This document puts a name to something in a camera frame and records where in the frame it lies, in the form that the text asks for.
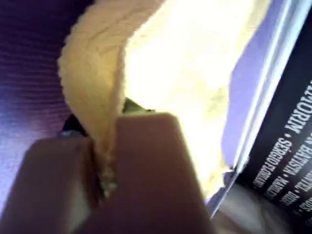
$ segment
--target yellow cloth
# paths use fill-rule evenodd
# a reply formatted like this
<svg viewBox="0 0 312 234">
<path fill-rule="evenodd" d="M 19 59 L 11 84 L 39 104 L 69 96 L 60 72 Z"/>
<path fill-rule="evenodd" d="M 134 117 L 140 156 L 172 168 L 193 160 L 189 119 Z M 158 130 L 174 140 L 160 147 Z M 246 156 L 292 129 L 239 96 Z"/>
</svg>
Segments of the yellow cloth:
<svg viewBox="0 0 312 234">
<path fill-rule="evenodd" d="M 228 170 L 221 136 L 231 72 L 270 0 L 98 0 L 58 60 L 65 99 L 94 139 L 102 168 L 114 155 L 124 97 L 177 116 L 205 198 Z"/>
</svg>

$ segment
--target purple surface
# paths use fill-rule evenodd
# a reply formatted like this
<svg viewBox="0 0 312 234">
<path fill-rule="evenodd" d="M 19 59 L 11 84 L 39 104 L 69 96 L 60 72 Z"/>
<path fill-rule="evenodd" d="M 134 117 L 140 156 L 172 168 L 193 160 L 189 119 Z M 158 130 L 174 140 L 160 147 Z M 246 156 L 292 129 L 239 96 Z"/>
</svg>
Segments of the purple surface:
<svg viewBox="0 0 312 234">
<path fill-rule="evenodd" d="M 56 59 L 90 0 L 0 1 L 0 210 L 25 150 L 55 136 L 69 111 Z"/>
<path fill-rule="evenodd" d="M 272 0 L 266 18 L 250 41 L 232 74 L 230 106 L 222 138 L 223 154 L 230 167 L 234 163 L 240 136 L 258 85 L 282 3 L 283 0 Z"/>
<path fill-rule="evenodd" d="M 56 136 L 69 115 L 56 59 L 71 25 L 91 0 L 0 1 L 0 210 L 25 150 L 36 139 Z M 233 72 L 231 103 L 223 137 L 233 163 L 239 136 L 257 85 L 272 24 L 281 0 Z"/>
</svg>

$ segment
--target textured surface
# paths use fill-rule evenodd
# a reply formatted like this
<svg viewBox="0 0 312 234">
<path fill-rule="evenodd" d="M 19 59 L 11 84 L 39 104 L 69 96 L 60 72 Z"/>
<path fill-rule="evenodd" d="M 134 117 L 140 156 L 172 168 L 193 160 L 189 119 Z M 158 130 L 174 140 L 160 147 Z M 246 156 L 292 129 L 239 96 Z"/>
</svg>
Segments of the textured surface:
<svg viewBox="0 0 312 234">
<path fill-rule="evenodd" d="M 0 1 L 0 210 L 24 151 L 69 111 L 56 59 L 89 0 Z"/>
<path fill-rule="evenodd" d="M 101 168 L 124 83 L 139 105 L 178 117 L 203 193 L 213 195 L 227 170 L 221 136 L 231 71 L 269 2 L 105 0 L 90 7 L 67 38 L 59 75 Z"/>
</svg>

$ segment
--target yellow fabric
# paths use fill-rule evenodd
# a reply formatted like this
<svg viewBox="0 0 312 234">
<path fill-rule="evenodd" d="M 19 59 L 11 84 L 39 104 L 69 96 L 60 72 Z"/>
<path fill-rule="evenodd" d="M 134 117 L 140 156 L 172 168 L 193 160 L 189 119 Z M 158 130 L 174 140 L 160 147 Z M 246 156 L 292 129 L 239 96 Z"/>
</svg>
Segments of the yellow fabric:
<svg viewBox="0 0 312 234">
<path fill-rule="evenodd" d="M 114 155 L 114 122 L 127 96 L 178 117 L 205 198 L 227 170 L 221 136 L 232 69 L 269 0 L 98 0 L 73 27 L 59 63 L 65 99 Z"/>
</svg>

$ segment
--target purple fabric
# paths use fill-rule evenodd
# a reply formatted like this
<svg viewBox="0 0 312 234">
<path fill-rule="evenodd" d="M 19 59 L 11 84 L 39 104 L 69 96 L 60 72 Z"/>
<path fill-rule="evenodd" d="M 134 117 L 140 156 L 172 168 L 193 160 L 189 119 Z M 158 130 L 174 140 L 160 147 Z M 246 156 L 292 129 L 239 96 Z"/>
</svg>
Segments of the purple fabric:
<svg viewBox="0 0 312 234">
<path fill-rule="evenodd" d="M 69 115 L 56 59 L 90 2 L 0 1 L 0 210 L 25 150 L 55 136 Z"/>
</svg>

